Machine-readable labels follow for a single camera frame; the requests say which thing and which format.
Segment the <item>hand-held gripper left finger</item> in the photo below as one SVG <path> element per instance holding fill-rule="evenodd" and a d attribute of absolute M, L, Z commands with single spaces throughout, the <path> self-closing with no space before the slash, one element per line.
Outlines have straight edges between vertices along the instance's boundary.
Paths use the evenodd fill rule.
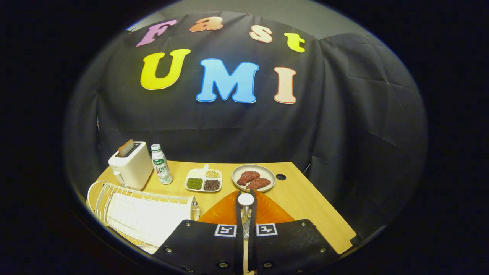
<path fill-rule="evenodd" d="M 243 224 L 235 191 L 201 219 L 183 220 L 152 258 L 180 275 L 243 274 Z"/>

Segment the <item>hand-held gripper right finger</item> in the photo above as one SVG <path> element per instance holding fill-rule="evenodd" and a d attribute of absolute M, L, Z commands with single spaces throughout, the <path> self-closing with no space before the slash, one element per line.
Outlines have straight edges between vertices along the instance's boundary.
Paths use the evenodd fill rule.
<path fill-rule="evenodd" d="M 295 220 L 255 190 L 250 211 L 248 269 L 255 274 L 315 274 L 339 254 L 308 219 Z"/>

